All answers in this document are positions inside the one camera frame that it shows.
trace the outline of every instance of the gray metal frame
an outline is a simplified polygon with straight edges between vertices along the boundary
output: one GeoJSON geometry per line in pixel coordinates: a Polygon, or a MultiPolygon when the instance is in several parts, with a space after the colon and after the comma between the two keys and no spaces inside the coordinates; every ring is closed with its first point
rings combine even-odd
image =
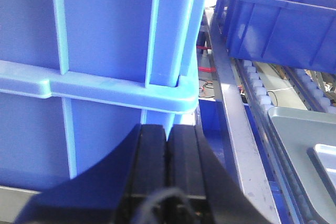
{"type": "Polygon", "coordinates": [[[36,191],[0,186],[0,223],[14,222],[16,216],[36,191]]]}
{"type": "Polygon", "coordinates": [[[301,82],[300,78],[295,73],[294,69],[290,67],[281,67],[281,68],[308,110],[326,112],[325,109],[314,98],[311,92],[301,82]]]}
{"type": "Polygon", "coordinates": [[[240,188],[269,221],[279,224],[280,218],[237,89],[232,64],[219,33],[218,23],[212,19],[213,9],[206,8],[205,15],[240,188]]]}

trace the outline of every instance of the black cable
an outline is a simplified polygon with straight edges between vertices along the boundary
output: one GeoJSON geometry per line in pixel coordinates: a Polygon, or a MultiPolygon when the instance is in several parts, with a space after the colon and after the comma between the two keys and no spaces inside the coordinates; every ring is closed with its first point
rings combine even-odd
{"type": "Polygon", "coordinates": [[[273,91],[267,91],[267,93],[272,93],[274,95],[275,100],[277,102],[277,105],[276,105],[276,107],[277,107],[279,105],[279,103],[278,103],[278,98],[277,98],[276,94],[273,91]]]}
{"type": "Polygon", "coordinates": [[[192,219],[196,219],[195,211],[183,191],[177,187],[170,187],[157,190],[148,195],[136,210],[136,213],[131,220],[131,224],[159,223],[153,213],[153,209],[158,203],[163,202],[169,198],[179,199],[183,203],[187,213],[192,217],[192,219]]]}

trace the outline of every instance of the blue plastic crate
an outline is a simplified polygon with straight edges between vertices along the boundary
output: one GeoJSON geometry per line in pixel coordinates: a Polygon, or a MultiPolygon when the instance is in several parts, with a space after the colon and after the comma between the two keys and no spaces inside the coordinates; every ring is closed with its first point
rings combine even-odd
{"type": "Polygon", "coordinates": [[[0,0],[0,185],[82,173],[198,99],[204,0],[0,0]]]}
{"type": "Polygon", "coordinates": [[[231,57],[336,72],[336,0],[217,0],[231,57]]]}

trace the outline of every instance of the conveyor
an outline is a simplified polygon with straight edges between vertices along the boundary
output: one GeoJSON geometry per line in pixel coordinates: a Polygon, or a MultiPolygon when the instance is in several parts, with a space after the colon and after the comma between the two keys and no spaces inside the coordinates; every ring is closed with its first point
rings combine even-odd
{"type": "MultiPolygon", "coordinates": [[[[218,78],[219,86],[221,90],[223,101],[223,110],[225,112],[225,117],[227,121],[228,130],[230,133],[230,140],[232,143],[232,149],[234,152],[235,165],[238,175],[238,181],[241,189],[245,195],[249,198],[251,202],[257,207],[257,209],[262,212],[268,219],[272,220],[274,223],[280,221],[277,219],[278,213],[273,211],[272,207],[274,204],[272,202],[271,189],[268,185],[265,185],[264,179],[266,177],[262,166],[260,166],[260,155],[256,154],[254,142],[254,136],[250,134],[249,124],[246,122],[246,116],[242,109],[242,102],[238,94],[236,80],[233,76],[233,69],[238,72],[238,78],[244,89],[244,93],[247,97],[249,108],[252,112],[254,122],[256,123],[256,129],[258,132],[258,137],[263,143],[265,154],[267,156],[267,165],[270,165],[271,171],[274,174],[276,183],[280,188],[282,198],[286,202],[286,210],[281,210],[280,215],[285,215],[289,220],[281,218],[282,223],[335,223],[335,213],[336,208],[333,203],[334,194],[333,192],[329,194],[321,193],[321,197],[328,197],[324,202],[325,213],[328,212],[328,216],[325,216],[323,211],[317,211],[313,206],[317,203],[314,199],[310,197],[310,192],[307,190],[307,186],[304,185],[303,178],[300,177],[308,171],[295,170],[294,167],[297,166],[294,159],[289,158],[289,150],[284,149],[284,141],[286,139],[281,139],[283,136],[282,132],[277,127],[280,127],[275,122],[273,122],[269,113],[272,111],[272,115],[278,115],[282,113],[280,110],[272,109],[274,105],[268,96],[267,90],[264,88],[262,80],[259,77],[257,68],[254,67],[254,63],[247,60],[230,59],[225,48],[225,43],[223,38],[220,36],[218,31],[217,21],[213,18],[213,10],[206,9],[205,18],[209,25],[209,39],[207,45],[212,48],[210,61],[216,67],[217,72],[214,73],[215,79],[218,78]],[[260,185],[263,185],[266,190],[262,190],[260,185]]],[[[319,89],[317,84],[313,82],[302,69],[293,69],[286,66],[282,66],[282,71],[285,73],[287,79],[292,84],[294,90],[297,92],[298,96],[301,98],[302,102],[306,105],[307,111],[303,111],[302,118],[300,122],[306,122],[310,126],[295,127],[295,131],[287,134],[287,137],[292,136],[292,141],[309,141],[310,145],[304,146],[302,148],[307,148],[307,153],[313,151],[315,144],[330,144],[336,145],[336,142],[332,137],[330,137],[330,127],[327,123],[334,123],[336,121],[335,107],[330,104],[330,100],[323,94],[319,89]]],[[[294,114],[300,114],[300,110],[293,110],[294,114]]],[[[303,156],[306,153],[306,149],[303,149],[303,156]]],[[[314,173],[324,173],[321,172],[323,168],[320,164],[316,164],[316,160],[312,158],[311,166],[315,166],[314,173]]],[[[326,171],[331,171],[331,168],[325,168],[326,171]]],[[[323,192],[329,187],[333,188],[332,184],[329,183],[328,178],[321,175],[319,178],[316,175],[317,180],[311,183],[318,184],[323,192]]]]}

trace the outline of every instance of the metal rail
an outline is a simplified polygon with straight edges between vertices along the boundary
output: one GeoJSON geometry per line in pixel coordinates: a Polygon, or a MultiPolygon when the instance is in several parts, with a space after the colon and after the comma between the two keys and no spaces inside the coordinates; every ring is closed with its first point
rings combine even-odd
{"type": "Polygon", "coordinates": [[[269,221],[278,224],[278,211],[237,89],[232,64],[219,33],[218,23],[212,19],[213,9],[206,8],[205,15],[240,188],[269,221]]]}

